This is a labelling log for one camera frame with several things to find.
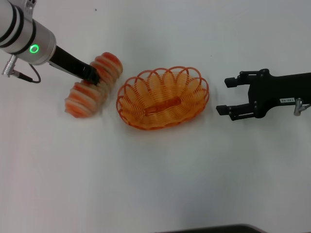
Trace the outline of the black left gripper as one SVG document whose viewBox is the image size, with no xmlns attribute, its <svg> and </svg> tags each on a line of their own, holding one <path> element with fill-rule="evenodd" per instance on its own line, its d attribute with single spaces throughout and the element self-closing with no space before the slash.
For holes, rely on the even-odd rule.
<svg viewBox="0 0 311 233">
<path fill-rule="evenodd" d="M 96 68 L 90 65 L 85 66 L 84 62 L 75 58 L 59 46 L 56 46 L 54 54 L 48 63 L 56 69 L 78 77 L 93 85 L 97 85 L 100 81 L 100 76 Z"/>
</svg>

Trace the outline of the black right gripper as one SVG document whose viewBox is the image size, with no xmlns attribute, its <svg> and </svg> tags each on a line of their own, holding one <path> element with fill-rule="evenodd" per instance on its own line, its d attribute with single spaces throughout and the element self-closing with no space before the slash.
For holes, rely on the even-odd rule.
<svg viewBox="0 0 311 233">
<path fill-rule="evenodd" d="M 249 103 L 227 106 L 218 105 L 220 116 L 229 116 L 232 121 L 247 118 L 263 118 L 267 112 L 279 106 L 294 106 L 294 115 L 311 106 L 311 74 L 272 76 L 269 69 L 241 71 L 234 78 L 226 78 L 227 88 L 249 84 Z"/>
</svg>

